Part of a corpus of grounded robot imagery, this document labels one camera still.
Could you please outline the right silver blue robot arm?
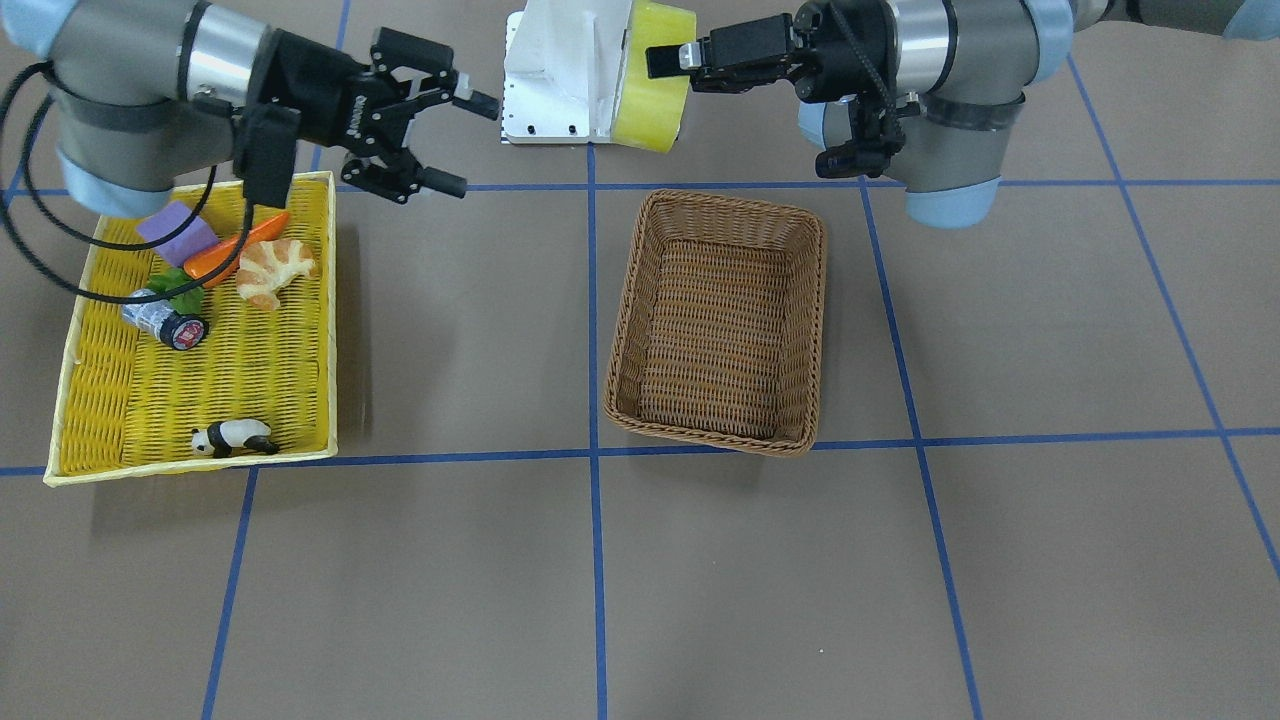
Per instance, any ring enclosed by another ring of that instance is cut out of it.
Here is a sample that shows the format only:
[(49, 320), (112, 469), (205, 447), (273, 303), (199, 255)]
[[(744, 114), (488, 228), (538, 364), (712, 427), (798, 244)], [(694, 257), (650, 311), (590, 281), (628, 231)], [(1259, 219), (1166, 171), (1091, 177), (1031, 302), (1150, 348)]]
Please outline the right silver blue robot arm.
[(5, 1), (3, 28), (44, 63), (65, 187), (106, 217), (152, 215), (177, 177), (224, 161), (250, 204), (284, 208), (302, 142), (344, 149), (349, 181), (392, 202), (463, 197), (411, 126), (444, 104), (500, 110), (449, 46), (390, 28), (365, 63), (210, 1)]

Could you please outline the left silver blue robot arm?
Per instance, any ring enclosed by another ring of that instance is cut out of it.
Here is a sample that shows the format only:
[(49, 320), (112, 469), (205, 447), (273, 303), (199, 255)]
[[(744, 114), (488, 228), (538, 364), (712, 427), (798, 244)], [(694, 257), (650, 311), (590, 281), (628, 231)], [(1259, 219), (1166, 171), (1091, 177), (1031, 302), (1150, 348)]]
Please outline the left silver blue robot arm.
[(699, 94), (788, 82), (815, 176), (897, 181), (913, 220), (957, 229), (989, 213), (1025, 91), (1057, 72), (1078, 32), (1129, 22), (1268, 41), (1277, 14), (1275, 1), (806, 1), (646, 41), (643, 59), (653, 79)]

